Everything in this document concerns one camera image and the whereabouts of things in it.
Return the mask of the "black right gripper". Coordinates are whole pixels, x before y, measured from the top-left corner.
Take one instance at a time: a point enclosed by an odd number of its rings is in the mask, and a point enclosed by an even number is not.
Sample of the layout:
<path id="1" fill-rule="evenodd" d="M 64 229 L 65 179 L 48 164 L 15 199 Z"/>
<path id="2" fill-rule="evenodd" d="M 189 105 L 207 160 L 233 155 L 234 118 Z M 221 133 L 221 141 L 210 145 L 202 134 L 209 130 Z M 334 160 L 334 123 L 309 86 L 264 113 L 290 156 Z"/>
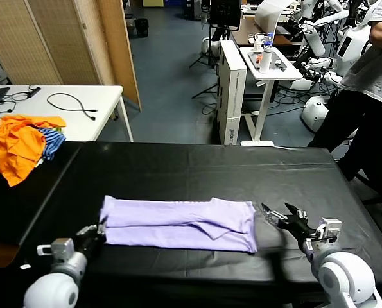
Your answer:
<path id="1" fill-rule="evenodd" d="M 315 239 L 316 230 L 308 226 L 307 212 L 290 203 L 285 202 L 284 204 L 292 215 L 285 216 L 272 210 L 264 203 L 261 204 L 267 222 L 275 227 L 288 231 L 297 240 L 299 246 L 302 246 L 307 239 Z"/>

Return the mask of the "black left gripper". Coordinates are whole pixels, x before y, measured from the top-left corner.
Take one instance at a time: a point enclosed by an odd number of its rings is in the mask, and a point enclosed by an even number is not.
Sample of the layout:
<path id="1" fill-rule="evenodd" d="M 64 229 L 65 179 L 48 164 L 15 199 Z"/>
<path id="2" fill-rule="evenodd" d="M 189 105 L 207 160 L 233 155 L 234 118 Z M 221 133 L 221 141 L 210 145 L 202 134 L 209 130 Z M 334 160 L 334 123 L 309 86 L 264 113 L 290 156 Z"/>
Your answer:
<path id="1" fill-rule="evenodd" d="M 83 227 L 76 233 L 75 250 L 85 257 L 95 256 L 106 241 L 106 227 L 106 220 Z"/>

